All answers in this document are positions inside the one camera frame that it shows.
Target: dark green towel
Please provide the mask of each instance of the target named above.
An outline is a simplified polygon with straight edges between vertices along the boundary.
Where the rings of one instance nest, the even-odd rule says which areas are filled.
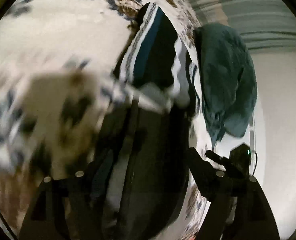
[[[227,132],[243,137],[257,100],[253,62],[240,35],[220,23],[195,30],[202,111],[214,147]]]

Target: gray curtain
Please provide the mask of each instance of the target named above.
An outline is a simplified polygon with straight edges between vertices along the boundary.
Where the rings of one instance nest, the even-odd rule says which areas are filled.
[[[282,0],[188,0],[200,23],[236,29],[249,50],[296,49],[296,18]]]

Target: pillow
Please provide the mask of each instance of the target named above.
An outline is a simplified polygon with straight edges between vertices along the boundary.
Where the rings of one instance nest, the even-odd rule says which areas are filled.
[[[139,30],[119,60],[115,77],[132,84],[159,105],[174,102],[193,116],[200,107],[194,77],[198,72],[171,21],[156,3],[142,7]]]

